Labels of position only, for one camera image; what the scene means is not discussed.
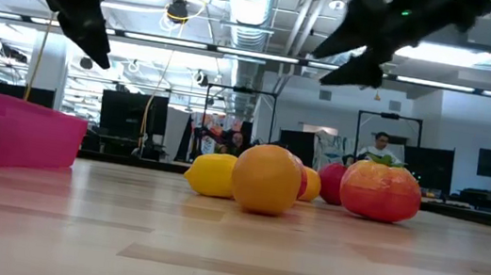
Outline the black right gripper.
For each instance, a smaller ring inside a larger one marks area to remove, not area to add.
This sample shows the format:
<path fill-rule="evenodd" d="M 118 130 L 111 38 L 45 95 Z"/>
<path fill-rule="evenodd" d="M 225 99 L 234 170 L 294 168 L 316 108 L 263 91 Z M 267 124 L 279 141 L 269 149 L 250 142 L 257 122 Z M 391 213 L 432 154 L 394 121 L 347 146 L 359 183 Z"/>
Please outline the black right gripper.
<path fill-rule="evenodd" d="M 314 58 L 336 56 L 367 46 L 360 56 L 319 81 L 324 86 L 382 85 L 381 65 L 390 60 L 390 50 L 413 45 L 453 25 L 467 32 L 477 19 L 491 13 L 491 0 L 350 0 L 339 27 L 312 52 Z"/>

